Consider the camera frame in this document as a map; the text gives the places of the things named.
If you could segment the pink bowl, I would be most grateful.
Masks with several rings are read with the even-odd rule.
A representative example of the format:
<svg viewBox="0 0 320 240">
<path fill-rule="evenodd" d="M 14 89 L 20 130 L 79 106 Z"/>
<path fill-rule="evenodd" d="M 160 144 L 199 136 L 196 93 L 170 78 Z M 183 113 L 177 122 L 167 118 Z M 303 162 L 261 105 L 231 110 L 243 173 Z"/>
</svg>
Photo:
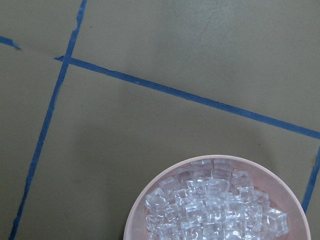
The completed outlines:
<svg viewBox="0 0 320 240">
<path fill-rule="evenodd" d="M 253 185 L 268 193 L 275 208 L 287 214 L 289 232 L 278 237 L 279 240 L 310 240 L 311 233 L 303 208 L 292 190 L 273 172 L 262 165 L 245 158 L 231 155 L 203 155 L 180 161 L 158 174 L 139 194 L 128 215 L 124 240 L 147 240 L 146 228 L 147 209 L 145 198 L 167 177 L 174 176 L 182 167 L 189 167 L 192 162 L 206 159 L 229 159 L 232 166 L 239 170 L 246 170 L 252 177 Z"/>
</svg>

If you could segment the pile of clear ice cubes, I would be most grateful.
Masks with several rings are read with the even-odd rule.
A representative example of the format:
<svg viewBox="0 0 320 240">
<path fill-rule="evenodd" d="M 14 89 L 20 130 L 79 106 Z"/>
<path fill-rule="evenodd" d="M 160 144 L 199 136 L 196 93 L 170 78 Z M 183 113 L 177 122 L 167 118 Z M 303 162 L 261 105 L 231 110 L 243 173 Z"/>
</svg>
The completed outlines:
<svg viewBox="0 0 320 240">
<path fill-rule="evenodd" d="M 193 161 L 145 198 L 150 240 L 273 240 L 289 232 L 286 213 L 228 159 Z"/>
</svg>

